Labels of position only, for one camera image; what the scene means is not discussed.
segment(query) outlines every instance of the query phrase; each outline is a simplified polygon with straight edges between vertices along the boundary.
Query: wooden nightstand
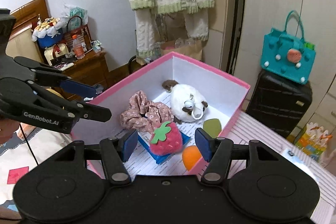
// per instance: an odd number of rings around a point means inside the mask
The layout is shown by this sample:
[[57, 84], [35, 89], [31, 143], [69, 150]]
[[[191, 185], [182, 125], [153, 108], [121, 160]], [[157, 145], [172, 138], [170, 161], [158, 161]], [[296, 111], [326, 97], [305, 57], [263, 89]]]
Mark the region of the wooden nightstand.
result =
[[[72, 67], [63, 71], [63, 73], [80, 83], [87, 85], [101, 84], [108, 88], [112, 86], [112, 83], [109, 83], [109, 70], [105, 54], [105, 51], [95, 53], [92, 50], [85, 54], [84, 58], [77, 60]], [[69, 101], [81, 99], [78, 95], [67, 93], [61, 88], [55, 88], [55, 90]]]

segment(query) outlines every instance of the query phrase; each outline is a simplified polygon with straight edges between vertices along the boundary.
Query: wooden headboard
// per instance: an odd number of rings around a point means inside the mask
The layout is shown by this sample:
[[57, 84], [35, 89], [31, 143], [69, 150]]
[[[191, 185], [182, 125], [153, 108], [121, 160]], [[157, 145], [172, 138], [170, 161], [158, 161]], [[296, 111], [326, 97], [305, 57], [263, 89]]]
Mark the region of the wooden headboard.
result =
[[[39, 14], [41, 15], [42, 21], [49, 17], [45, 0], [33, 0], [11, 12], [11, 15], [16, 18], [16, 23], [9, 39], [11, 40], [25, 30], [30, 29], [32, 22], [38, 21]], [[47, 64], [47, 60], [44, 56], [44, 49], [41, 49], [38, 46], [37, 48], [41, 53], [42, 60]]]

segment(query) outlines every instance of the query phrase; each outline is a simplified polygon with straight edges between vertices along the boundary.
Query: pink square patch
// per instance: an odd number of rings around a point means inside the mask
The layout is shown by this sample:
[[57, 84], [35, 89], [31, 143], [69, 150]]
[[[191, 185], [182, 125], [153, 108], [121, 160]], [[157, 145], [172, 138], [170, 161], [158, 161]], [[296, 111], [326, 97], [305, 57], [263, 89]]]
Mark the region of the pink square patch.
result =
[[29, 171], [29, 166], [12, 169], [8, 173], [7, 184], [15, 184], [17, 181]]

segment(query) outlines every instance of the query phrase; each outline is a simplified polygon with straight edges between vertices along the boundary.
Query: black suitcase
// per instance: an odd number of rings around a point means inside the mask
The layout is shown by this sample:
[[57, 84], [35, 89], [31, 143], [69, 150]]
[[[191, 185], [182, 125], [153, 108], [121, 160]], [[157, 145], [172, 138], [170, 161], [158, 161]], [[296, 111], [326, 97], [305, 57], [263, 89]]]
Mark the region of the black suitcase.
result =
[[284, 138], [293, 131], [312, 101], [309, 81], [300, 85], [262, 70], [246, 113]]

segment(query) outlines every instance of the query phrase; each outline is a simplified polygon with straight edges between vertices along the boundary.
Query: orange ball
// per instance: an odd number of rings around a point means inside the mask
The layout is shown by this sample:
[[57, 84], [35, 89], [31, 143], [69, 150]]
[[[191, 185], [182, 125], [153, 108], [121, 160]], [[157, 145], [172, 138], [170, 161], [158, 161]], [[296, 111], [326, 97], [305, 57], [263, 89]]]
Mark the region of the orange ball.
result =
[[185, 168], [190, 171], [197, 161], [202, 157], [196, 145], [187, 146], [182, 152], [182, 161]]

